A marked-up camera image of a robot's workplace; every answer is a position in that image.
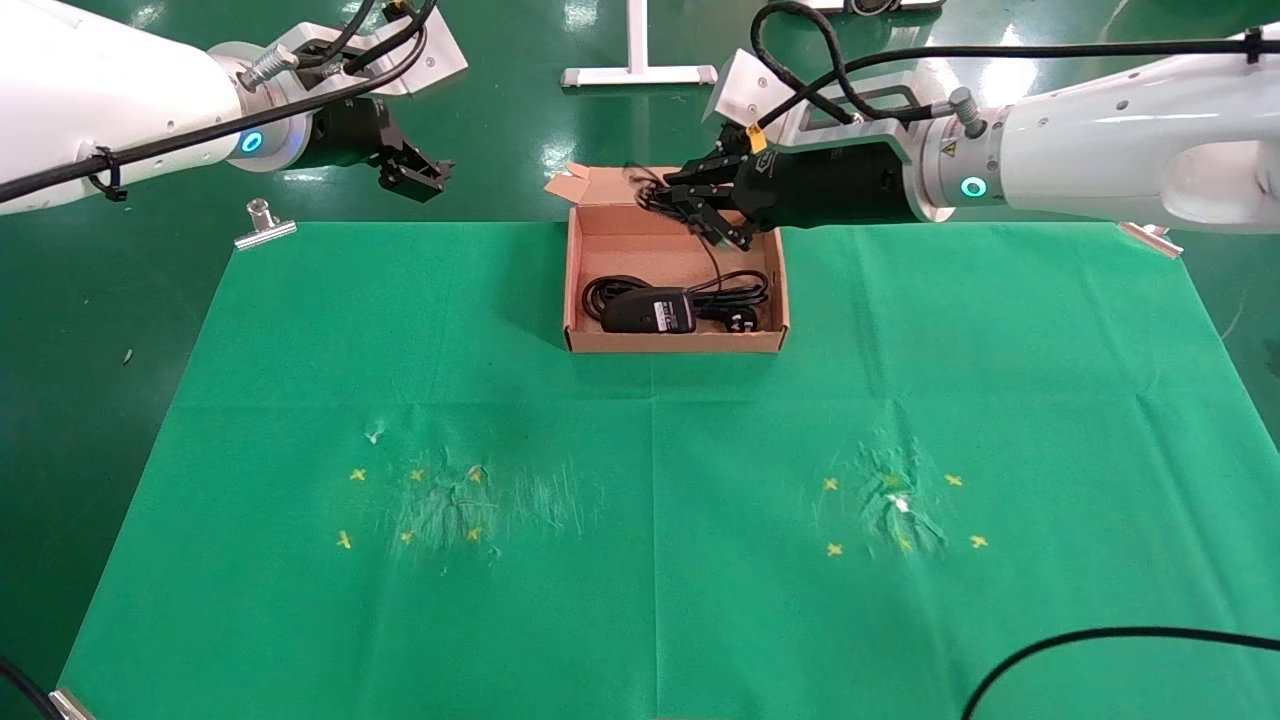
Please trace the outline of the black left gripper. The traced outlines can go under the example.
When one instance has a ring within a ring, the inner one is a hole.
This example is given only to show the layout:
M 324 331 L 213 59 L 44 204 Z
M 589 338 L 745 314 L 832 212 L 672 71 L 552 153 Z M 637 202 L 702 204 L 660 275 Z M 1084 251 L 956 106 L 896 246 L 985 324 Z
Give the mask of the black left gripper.
M 390 111 L 380 99 L 329 102 L 311 115 L 303 169 L 366 164 L 380 167 L 379 184 L 401 197 L 429 202 L 443 193 L 454 163 L 435 161 L 406 138 L 392 147 L 389 128 Z

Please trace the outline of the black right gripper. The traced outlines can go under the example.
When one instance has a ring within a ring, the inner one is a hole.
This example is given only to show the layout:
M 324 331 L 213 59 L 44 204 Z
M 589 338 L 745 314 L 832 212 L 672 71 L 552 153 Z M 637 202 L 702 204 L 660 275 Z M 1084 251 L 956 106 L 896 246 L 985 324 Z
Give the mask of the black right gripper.
M 753 227 L 923 222 L 908 187 L 908 169 L 902 149 L 891 140 L 800 152 L 768 149 L 754 159 L 749 151 L 716 151 L 666 173 L 663 196 L 678 199 L 685 225 L 700 240 L 748 251 Z M 692 188 L 716 192 L 692 193 Z M 742 199 L 744 220 L 730 218 L 731 199 Z

